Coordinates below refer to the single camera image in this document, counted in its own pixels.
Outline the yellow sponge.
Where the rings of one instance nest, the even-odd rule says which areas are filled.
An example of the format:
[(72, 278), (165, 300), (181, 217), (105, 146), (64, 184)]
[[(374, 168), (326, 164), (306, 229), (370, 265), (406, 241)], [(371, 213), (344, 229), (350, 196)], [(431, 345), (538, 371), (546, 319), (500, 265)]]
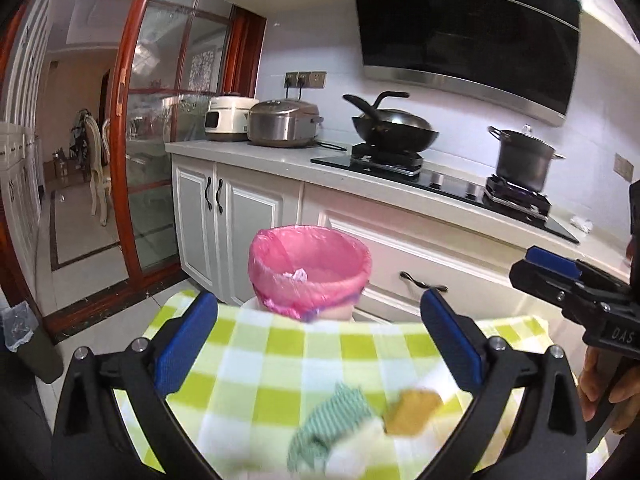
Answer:
[(386, 434), (407, 438), (418, 436), (442, 404), (444, 402), (434, 391), (403, 391), (383, 416)]

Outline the white foam sponge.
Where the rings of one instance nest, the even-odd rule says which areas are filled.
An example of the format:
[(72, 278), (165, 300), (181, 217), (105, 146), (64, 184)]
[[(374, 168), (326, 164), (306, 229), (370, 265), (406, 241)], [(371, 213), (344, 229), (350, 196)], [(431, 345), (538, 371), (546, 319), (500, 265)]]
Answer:
[(379, 417), (363, 422), (331, 448), (324, 474), (329, 479), (362, 479), (375, 467), (396, 467), (394, 440)]

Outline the green striped cloth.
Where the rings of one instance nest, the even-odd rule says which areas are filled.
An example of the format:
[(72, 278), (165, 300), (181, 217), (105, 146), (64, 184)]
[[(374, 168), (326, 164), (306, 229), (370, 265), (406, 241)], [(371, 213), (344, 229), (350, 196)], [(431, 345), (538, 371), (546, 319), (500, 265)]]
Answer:
[(332, 446), (375, 417), (380, 416), (359, 388), (337, 384), (332, 396), (311, 411), (292, 437), (286, 458), (288, 471), (324, 474)]

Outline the dark floor trash bin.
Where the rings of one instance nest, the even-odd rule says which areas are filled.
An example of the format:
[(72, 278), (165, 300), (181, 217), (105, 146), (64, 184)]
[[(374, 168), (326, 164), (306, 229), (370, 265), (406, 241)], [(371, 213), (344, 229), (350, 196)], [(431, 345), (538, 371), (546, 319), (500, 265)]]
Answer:
[(9, 352), (45, 384), (61, 377), (63, 360), (26, 301), (1, 311), (2, 337)]

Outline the pink lined trash bin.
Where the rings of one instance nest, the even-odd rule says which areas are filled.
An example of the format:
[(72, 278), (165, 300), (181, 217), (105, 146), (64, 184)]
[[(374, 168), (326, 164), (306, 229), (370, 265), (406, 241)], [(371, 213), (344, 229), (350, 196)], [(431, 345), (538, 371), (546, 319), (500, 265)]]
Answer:
[(248, 251), (248, 279), (260, 306), (300, 322), (349, 321), (371, 272), (363, 242), (323, 226), (261, 230)]

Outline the white lower kitchen cabinets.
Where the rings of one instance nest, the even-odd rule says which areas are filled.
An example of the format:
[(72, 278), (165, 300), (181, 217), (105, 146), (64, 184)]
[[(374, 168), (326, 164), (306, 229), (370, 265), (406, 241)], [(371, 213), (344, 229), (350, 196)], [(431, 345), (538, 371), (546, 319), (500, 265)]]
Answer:
[[(262, 230), (291, 231), (272, 252), (298, 284), (318, 283), (332, 310), (378, 322), (413, 322), (425, 289), (472, 318), (533, 314), (561, 332), (560, 312), (514, 289), (508, 273), (530, 246), (585, 260), (616, 278), (623, 249), (594, 235), (557, 237), (491, 211), (405, 185), (346, 174), (305, 155), (260, 157), (180, 144), (171, 151), (180, 262), (228, 304), (254, 295), (250, 244)], [(350, 295), (326, 288), (346, 278)]]

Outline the white crumpled paper on counter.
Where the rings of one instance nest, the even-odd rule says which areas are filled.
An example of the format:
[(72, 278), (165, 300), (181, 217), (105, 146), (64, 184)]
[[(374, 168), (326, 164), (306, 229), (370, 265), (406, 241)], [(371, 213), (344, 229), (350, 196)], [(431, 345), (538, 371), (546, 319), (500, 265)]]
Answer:
[(593, 229), (593, 223), (591, 220), (579, 216), (573, 216), (570, 218), (570, 224), (585, 234), (589, 234)]

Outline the dark stock pot with lid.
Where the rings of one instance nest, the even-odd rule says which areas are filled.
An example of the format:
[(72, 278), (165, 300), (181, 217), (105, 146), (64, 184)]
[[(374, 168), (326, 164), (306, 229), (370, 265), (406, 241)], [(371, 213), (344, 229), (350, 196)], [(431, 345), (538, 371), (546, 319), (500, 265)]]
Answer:
[(488, 126), (487, 131), (500, 143), (496, 175), (529, 191), (541, 193), (551, 163), (565, 158), (533, 136), (531, 125), (525, 124), (520, 130)]

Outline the black glass gas stove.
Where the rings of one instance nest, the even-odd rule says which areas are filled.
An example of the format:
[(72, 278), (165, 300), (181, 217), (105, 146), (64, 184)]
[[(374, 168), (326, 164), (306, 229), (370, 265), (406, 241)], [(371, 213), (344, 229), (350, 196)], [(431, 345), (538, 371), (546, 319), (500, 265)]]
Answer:
[(447, 176), (441, 171), (425, 169), (419, 154), (385, 153), (365, 143), (355, 145), (348, 154), (314, 157), (310, 161), (316, 165), (368, 174), (460, 200), (525, 223), (572, 244), (579, 243), (578, 238), (550, 217), (551, 204), (544, 194), (529, 191), (495, 174), (489, 176), (485, 183), (477, 184)]

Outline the green checked tablecloth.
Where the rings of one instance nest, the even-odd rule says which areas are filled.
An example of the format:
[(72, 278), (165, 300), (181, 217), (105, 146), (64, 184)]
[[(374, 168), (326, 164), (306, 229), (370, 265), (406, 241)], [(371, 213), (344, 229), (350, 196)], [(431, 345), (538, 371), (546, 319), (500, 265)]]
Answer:
[(413, 479), (454, 430), (470, 396), (456, 387), (420, 323), (299, 323), (221, 304), (181, 388), (167, 402), (218, 474), (285, 474), (295, 431), (337, 385), (362, 391), (375, 413), (402, 392), (436, 392), (442, 406), (416, 437), (382, 437), (356, 460), (365, 479)]

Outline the black range hood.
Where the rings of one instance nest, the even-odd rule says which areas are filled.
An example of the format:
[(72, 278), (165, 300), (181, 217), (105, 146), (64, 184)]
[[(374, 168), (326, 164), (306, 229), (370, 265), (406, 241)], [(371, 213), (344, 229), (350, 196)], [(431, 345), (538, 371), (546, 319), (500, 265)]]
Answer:
[(363, 70), (559, 127), (572, 95), (580, 0), (355, 0)]

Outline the white dining chair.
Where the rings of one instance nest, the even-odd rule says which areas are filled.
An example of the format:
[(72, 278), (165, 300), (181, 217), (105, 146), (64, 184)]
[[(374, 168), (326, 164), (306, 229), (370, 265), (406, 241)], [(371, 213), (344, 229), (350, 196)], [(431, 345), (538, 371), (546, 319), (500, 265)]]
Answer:
[(88, 167), (90, 174), (91, 213), (99, 217), (101, 226), (107, 226), (108, 199), (112, 192), (111, 169), (108, 166), (107, 147), (96, 120), (84, 118), (88, 138)]

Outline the white tall cupboard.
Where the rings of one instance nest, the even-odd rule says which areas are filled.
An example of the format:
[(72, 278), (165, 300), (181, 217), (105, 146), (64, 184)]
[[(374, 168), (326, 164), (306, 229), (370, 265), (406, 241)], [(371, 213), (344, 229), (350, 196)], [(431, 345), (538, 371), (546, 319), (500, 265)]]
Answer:
[(34, 286), (40, 198), (38, 91), (51, 29), (51, 0), (27, 0), (18, 18), (1, 91), (1, 195), (18, 265)]

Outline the white rice cooker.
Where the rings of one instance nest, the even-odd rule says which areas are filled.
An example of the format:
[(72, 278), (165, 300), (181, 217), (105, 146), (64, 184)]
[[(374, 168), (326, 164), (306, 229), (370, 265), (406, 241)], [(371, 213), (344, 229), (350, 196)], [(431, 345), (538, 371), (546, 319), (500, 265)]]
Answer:
[(206, 138), (213, 141), (245, 141), (248, 114), (258, 100), (247, 96), (213, 96), (209, 99), (204, 120)]

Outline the red framed glass sliding door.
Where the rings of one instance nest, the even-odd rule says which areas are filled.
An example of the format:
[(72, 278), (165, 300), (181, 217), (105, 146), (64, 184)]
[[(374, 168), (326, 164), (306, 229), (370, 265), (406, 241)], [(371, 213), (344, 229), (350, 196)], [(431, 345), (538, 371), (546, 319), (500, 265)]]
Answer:
[(254, 96), (266, 21), (227, 0), (132, 0), (110, 106), (115, 220), (128, 288), (178, 272), (166, 144), (201, 140), (214, 96)]

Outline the wall light switch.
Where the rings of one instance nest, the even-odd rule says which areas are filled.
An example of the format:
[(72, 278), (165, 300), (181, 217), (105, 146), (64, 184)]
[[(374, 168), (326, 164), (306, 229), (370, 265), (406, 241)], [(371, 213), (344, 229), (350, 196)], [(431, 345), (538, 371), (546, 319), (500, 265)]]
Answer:
[(631, 183), (634, 180), (634, 164), (621, 154), (615, 154), (613, 169), (626, 182)]

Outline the wall power sockets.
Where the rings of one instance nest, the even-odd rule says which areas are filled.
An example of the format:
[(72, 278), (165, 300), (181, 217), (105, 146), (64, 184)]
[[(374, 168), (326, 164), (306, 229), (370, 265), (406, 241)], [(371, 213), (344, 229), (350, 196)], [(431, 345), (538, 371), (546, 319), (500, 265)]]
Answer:
[(322, 89), (326, 86), (326, 72), (287, 72), (284, 88)]

